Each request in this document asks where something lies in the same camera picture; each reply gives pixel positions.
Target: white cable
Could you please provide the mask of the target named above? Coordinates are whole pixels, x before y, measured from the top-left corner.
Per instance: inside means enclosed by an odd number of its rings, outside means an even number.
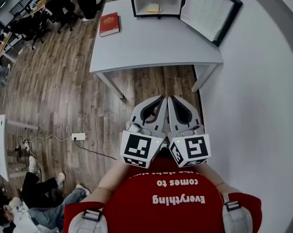
[[[54,136],[55,138],[57,138],[60,142],[64,142],[66,140],[69,140],[72,137],[72,133],[70,132],[69,127],[67,127],[66,129],[67,129],[67,132],[69,133],[69,137],[66,138],[66,139],[64,139],[64,140],[61,140],[56,135],[52,134],[52,135],[49,135],[47,138],[43,138],[43,137],[38,136],[38,137],[34,138],[32,141],[29,141],[29,142],[32,143],[32,142],[34,142],[38,138],[39,139],[42,139],[42,140],[47,140],[48,138],[50,138],[52,136]]]

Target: open fridge door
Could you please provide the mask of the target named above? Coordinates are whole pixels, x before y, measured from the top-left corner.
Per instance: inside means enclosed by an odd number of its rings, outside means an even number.
[[[241,5],[239,0],[185,0],[180,19],[219,46]]]

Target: black and white marker cube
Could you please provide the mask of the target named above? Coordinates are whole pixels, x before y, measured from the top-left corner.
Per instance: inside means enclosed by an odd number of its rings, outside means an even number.
[[[163,141],[163,138],[123,131],[121,157],[127,164],[148,168]]]
[[[208,134],[175,137],[169,149],[179,167],[199,165],[211,157]]]

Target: mini fridge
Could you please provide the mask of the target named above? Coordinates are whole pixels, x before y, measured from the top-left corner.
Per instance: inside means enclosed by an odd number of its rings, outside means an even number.
[[[135,17],[175,16],[219,46],[242,6],[240,0],[131,0]]]

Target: red shirt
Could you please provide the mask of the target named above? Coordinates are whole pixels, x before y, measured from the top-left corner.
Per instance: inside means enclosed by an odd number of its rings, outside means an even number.
[[[243,193],[229,194],[229,198],[250,211],[256,233],[262,221],[260,199]],[[102,207],[109,233],[224,233],[223,198],[216,187],[192,168],[178,168],[169,159],[157,158],[149,169],[132,167],[106,205],[66,206],[64,233],[75,215]]]

